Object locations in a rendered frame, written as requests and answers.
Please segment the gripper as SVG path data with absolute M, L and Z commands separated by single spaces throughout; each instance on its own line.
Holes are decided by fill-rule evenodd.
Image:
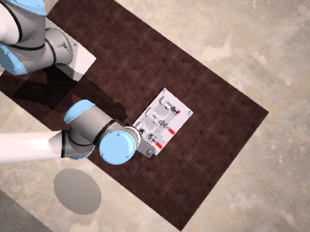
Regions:
M 134 129 L 136 129 L 136 128 L 133 126 L 133 123 L 132 123 L 131 121 L 127 122 L 125 125 L 122 125 L 122 126 L 123 126 L 123 127 L 129 126 L 129 127 L 132 127 L 132 128 L 134 128 Z M 144 132 L 144 129 L 141 129 L 141 130 L 136 129 L 136 130 L 138 131 L 140 137 L 144 134 L 144 133 L 143 133 L 143 132 Z

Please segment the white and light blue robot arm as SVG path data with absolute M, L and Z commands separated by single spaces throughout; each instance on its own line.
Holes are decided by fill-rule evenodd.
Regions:
M 28 74 L 72 60 L 67 37 L 57 29 L 46 30 L 42 0 L 0 0 L 0 65 L 6 71 Z M 123 127 L 89 100 L 74 104 L 63 120 L 69 130 L 0 133 L 0 165 L 49 158 L 83 160 L 95 146 L 103 160 L 120 165 L 135 151 L 147 158 L 156 151 L 136 129 Z

